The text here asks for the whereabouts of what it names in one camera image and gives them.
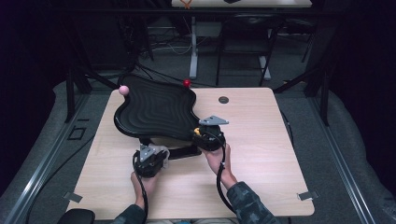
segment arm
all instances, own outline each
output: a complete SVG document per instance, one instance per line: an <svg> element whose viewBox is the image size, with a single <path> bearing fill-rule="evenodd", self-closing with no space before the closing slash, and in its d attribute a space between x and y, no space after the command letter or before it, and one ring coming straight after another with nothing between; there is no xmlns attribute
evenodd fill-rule
<svg viewBox="0 0 396 224"><path fill-rule="evenodd" d="M148 199L155 190L159 174L160 173L156 174L152 178L142 178L142 183L145 187ZM131 173L131 181L134 185L136 201L134 204L131 204L128 208L126 208L121 214L119 214L112 222L113 224L141 224L145 218L146 214L143 192L135 173Z"/></svg>
<svg viewBox="0 0 396 224"><path fill-rule="evenodd" d="M222 160L222 148L216 151L205 151L207 162L212 171L217 174ZM231 170L231 148L225 148L225 165L221 174L221 183L228 190L227 197L236 213L239 223L279 223L274 215L262 204L260 197L245 183L238 182Z"/></svg>

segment sleeve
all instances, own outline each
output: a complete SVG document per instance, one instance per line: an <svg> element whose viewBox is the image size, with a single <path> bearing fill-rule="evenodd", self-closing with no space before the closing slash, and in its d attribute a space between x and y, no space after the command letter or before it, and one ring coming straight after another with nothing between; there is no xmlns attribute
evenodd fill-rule
<svg viewBox="0 0 396 224"><path fill-rule="evenodd" d="M280 224L245 182L238 182L230 187L227 197L240 224Z"/></svg>
<svg viewBox="0 0 396 224"><path fill-rule="evenodd" d="M136 204L127 207L116 219L111 222L112 224L141 224L145 218L145 211Z"/></svg>

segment table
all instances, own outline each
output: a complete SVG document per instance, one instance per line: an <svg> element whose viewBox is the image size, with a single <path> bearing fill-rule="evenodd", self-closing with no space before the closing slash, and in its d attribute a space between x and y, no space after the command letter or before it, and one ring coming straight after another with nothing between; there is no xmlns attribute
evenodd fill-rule
<svg viewBox="0 0 396 224"><path fill-rule="evenodd" d="M261 197L275 216L310 216L311 201L300 201L307 186L280 115L276 99L266 88L193 89L194 113L199 118L216 115L230 121L222 125L232 148L235 176ZM219 102L229 98L228 104ZM134 203L130 182L132 157L138 139L120 133L113 116L123 102L113 91L81 171L75 193L80 203L67 209L86 208L96 219L112 219ZM216 177L204 155L169 161L157 192L149 204L148 219L234 217L219 197Z"/></svg>
<svg viewBox="0 0 396 224"><path fill-rule="evenodd" d="M184 7L184 3L180 0L172 0L172 7ZM192 0L190 7L235 7L235 8L253 8L253 7L311 7L310 0L241 0L232 4L228 4L223 0ZM191 65L190 78L197 77L198 66L198 49L196 46L196 21L195 17L191 18ZM260 57L261 67L265 65L265 57ZM269 70L264 74L265 80L271 80Z"/></svg>

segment person's right hand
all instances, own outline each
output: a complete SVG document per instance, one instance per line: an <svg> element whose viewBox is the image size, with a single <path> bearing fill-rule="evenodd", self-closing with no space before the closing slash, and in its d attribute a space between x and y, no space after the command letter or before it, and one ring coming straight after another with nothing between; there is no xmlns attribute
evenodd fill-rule
<svg viewBox="0 0 396 224"><path fill-rule="evenodd" d="M206 151L204 149L201 149L201 151L206 156L210 169L212 169L213 173L217 175L223 158L223 149L220 147L215 151ZM224 170L221 173L221 183L226 189L229 189L232 185L236 184L236 182L237 180L231 171L231 148L230 145L226 144Z"/></svg>

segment chair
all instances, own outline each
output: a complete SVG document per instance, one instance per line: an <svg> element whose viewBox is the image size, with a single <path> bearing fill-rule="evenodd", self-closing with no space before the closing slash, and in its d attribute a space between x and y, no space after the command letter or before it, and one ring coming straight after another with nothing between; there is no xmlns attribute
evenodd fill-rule
<svg viewBox="0 0 396 224"><path fill-rule="evenodd" d="M315 39L315 32L317 30L317 21L313 19L286 19L285 21L286 32L289 35L309 35L308 44L301 62L305 62L306 55L311 49L312 43Z"/></svg>
<svg viewBox="0 0 396 224"><path fill-rule="evenodd" d="M260 66L262 77L259 86L262 86L277 33L283 24L282 17L266 14L239 14L226 20L219 34L216 85L219 85L221 57L224 54L256 54L266 57L264 66Z"/></svg>

